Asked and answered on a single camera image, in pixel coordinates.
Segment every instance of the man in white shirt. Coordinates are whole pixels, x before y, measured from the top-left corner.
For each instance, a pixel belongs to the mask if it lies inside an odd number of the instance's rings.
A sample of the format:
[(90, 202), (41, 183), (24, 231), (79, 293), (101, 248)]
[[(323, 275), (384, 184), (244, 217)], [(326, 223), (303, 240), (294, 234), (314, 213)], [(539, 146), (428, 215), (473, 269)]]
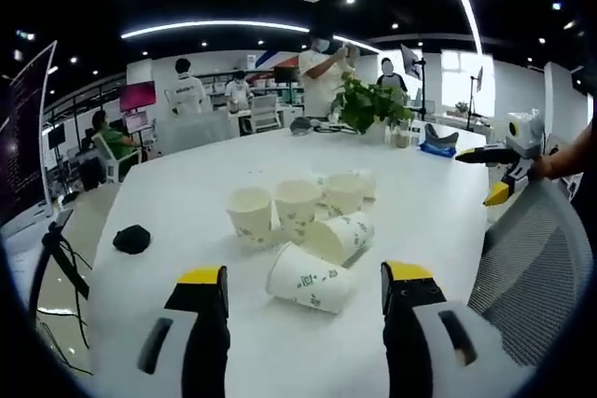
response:
[(311, 29), (309, 36), (311, 48), (298, 55), (298, 69), (305, 88), (305, 116), (327, 118), (342, 85), (342, 72), (351, 70), (346, 63), (348, 49), (342, 47), (333, 55), (326, 55), (331, 33)]
[(190, 61), (180, 58), (174, 69), (178, 73), (178, 81), (169, 98), (173, 112), (183, 116), (213, 111), (203, 84), (190, 74)]
[(224, 93), (228, 98), (228, 109), (231, 113), (236, 113), (249, 108), (249, 100), (253, 97), (253, 93), (249, 89), (249, 85), (244, 81), (244, 72), (239, 70), (234, 74), (234, 79), (226, 85), (226, 92)]

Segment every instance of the screen with code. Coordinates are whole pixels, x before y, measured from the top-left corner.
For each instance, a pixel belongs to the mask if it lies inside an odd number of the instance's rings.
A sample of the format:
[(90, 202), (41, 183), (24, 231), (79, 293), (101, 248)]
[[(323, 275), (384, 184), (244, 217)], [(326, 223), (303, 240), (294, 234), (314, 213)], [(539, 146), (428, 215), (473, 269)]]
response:
[(7, 108), (0, 117), (0, 226), (46, 199), (39, 114), (54, 46), (37, 55), (6, 92)]

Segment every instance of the person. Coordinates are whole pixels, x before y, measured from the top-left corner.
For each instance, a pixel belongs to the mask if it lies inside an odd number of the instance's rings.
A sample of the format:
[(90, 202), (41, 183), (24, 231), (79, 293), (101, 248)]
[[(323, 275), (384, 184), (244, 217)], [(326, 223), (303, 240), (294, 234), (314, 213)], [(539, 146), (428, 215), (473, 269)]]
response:
[(298, 55), (298, 70), (305, 89), (304, 115), (327, 120), (338, 87), (342, 84), (342, 73), (350, 73), (353, 70), (346, 61), (349, 49), (341, 47), (333, 55), (326, 55), (331, 33), (322, 28), (312, 28), (309, 38), (311, 47)]
[(580, 187), (572, 199), (572, 205), (585, 227), (595, 256), (597, 255), (597, 231), (594, 218), (594, 203), (597, 199), (597, 130), (594, 114), (589, 126), (572, 145), (536, 160), (529, 171), (529, 177), (557, 179), (580, 172), (584, 174)]
[(407, 85), (404, 78), (394, 72), (394, 65), (389, 58), (382, 59), (383, 75), (377, 80), (377, 84), (386, 88), (401, 88), (404, 92), (408, 92)]
[[(91, 118), (91, 124), (95, 133), (101, 133), (105, 143), (108, 145), (116, 160), (125, 158), (137, 150), (137, 143), (129, 136), (124, 135), (119, 130), (113, 130), (108, 126), (105, 111), (97, 111)], [(127, 172), (137, 163), (137, 158), (131, 157), (120, 164), (119, 172), (126, 176)], [(141, 150), (141, 161), (147, 161), (147, 152)]]
[(234, 73), (234, 79), (226, 85), (226, 95), (228, 99), (228, 109), (231, 113), (243, 111), (249, 108), (248, 100), (253, 98), (253, 93), (249, 85), (244, 81), (244, 72), (239, 70)]
[(173, 89), (174, 95), (169, 98), (173, 112), (182, 116), (212, 111), (203, 83), (190, 74), (190, 61), (179, 58), (176, 60), (174, 70), (178, 74), (178, 81)]

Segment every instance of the white table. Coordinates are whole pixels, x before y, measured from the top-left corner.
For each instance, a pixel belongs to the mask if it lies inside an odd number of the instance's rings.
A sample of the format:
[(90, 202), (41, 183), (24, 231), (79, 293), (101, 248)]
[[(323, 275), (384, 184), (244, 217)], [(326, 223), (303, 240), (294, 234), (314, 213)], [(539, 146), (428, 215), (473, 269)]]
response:
[[(459, 150), (485, 144), (481, 135), (459, 132)], [(351, 301), (334, 316), (268, 296), (266, 276), (276, 251), (238, 244), (225, 211), (230, 192), (248, 185), (273, 190), (311, 170), (351, 168), (371, 168), (379, 196), (368, 208), (376, 227), (373, 247), (352, 267), (358, 289)], [(448, 299), (466, 301), (480, 260), (487, 192), (483, 165), (415, 148), (369, 146), (341, 133), (265, 132), (136, 166), (118, 192), (93, 265), (91, 345), (143, 325), (144, 316), (163, 308), (183, 272), (226, 265), (227, 396), (387, 397), (380, 263), (423, 265)], [(133, 224), (151, 232), (151, 245), (138, 255), (117, 252), (112, 239)], [(94, 371), (117, 355), (98, 351), (91, 351)]]
[[(302, 117), (302, 109), (291, 105), (276, 105), (276, 112), (280, 116), (283, 128), (288, 128), (296, 117)], [(228, 114), (228, 123), (230, 126), (230, 134), (234, 137), (241, 136), (241, 129), (239, 125), (239, 118), (250, 117), (251, 111), (249, 109), (239, 111), (237, 114)]]

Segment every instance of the paper cup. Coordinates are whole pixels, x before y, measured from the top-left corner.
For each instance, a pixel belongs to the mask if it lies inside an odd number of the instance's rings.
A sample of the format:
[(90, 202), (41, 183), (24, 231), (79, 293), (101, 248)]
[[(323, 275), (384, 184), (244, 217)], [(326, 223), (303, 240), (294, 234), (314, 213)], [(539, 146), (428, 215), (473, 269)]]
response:
[(362, 182), (354, 174), (336, 174), (328, 177), (325, 191), (330, 217), (361, 210), (363, 205)]
[(306, 251), (341, 265), (356, 252), (366, 249), (374, 233), (371, 218), (357, 212), (309, 224), (303, 245)]
[(271, 197), (263, 188), (241, 188), (230, 196), (228, 215), (236, 234), (250, 246), (262, 246), (271, 237)]
[(351, 170), (362, 182), (363, 196), (367, 199), (375, 199), (375, 178), (372, 170)]
[(277, 186), (274, 200), (280, 225), (292, 241), (304, 240), (306, 226), (315, 220), (321, 192), (321, 186), (308, 181), (288, 181)]
[(352, 274), (289, 242), (273, 263), (266, 292), (305, 307), (339, 313), (352, 289)]

